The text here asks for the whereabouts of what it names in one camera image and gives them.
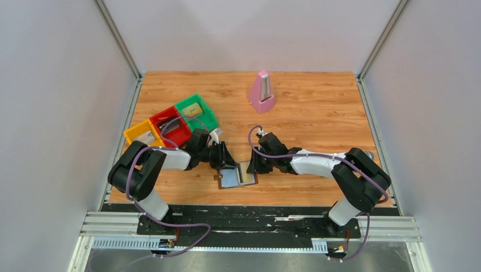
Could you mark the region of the brown leather card holder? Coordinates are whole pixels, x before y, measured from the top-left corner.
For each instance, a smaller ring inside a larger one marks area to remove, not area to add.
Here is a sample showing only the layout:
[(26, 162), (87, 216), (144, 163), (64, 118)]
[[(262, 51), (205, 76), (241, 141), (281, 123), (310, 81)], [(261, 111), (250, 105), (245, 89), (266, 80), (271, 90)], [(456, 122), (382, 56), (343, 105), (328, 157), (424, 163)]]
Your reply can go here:
[(222, 167), (217, 170), (217, 173), (214, 175), (214, 180), (218, 182), (219, 189), (240, 188), (243, 186), (250, 186), (258, 183), (258, 178), (256, 174), (252, 173), (255, 177), (255, 182), (253, 184), (242, 185), (239, 164), (240, 163), (238, 163), (238, 165), (233, 168)]

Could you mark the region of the black card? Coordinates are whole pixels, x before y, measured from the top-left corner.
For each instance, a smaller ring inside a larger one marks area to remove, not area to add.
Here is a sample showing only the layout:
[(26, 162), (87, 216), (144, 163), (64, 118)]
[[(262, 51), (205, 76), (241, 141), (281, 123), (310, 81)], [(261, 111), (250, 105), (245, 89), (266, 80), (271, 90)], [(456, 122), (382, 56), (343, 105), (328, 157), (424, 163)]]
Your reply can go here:
[(179, 120), (176, 120), (174, 117), (165, 118), (157, 123), (157, 127), (164, 135), (178, 129), (180, 127), (180, 123)]

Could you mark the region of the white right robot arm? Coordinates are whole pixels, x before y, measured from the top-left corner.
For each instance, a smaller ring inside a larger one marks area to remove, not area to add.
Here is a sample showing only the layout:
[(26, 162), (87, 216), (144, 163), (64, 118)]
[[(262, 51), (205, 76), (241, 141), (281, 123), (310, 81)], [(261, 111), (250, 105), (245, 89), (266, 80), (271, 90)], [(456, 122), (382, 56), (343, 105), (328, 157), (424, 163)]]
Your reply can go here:
[(292, 175), (316, 175), (336, 181), (343, 193), (326, 215), (336, 226), (346, 225), (352, 218), (369, 214), (379, 203), (389, 199), (389, 175), (374, 162), (370, 153), (351, 148), (343, 153), (312, 152), (304, 148), (287, 148), (273, 133), (254, 126), (258, 145), (252, 149), (248, 173), (266, 174), (277, 168)]

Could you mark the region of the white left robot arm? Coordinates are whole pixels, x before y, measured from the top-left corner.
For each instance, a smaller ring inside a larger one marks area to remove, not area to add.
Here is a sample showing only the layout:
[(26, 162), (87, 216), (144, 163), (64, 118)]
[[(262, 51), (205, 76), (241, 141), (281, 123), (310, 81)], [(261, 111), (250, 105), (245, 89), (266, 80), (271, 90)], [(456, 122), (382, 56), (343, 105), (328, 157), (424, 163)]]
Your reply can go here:
[(134, 141), (113, 165), (107, 181), (125, 193), (128, 200), (139, 205), (141, 211), (161, 220), (169, 211), (168, 204), (154, 190), (162, 170), (189, 171), (201, 162), (208, 163), (215, 170), (238, 166), (224, 141), (210, 143), (210, 139), (210, 132), (195, 129), (189, 141), (180, 148), (149, 146)]

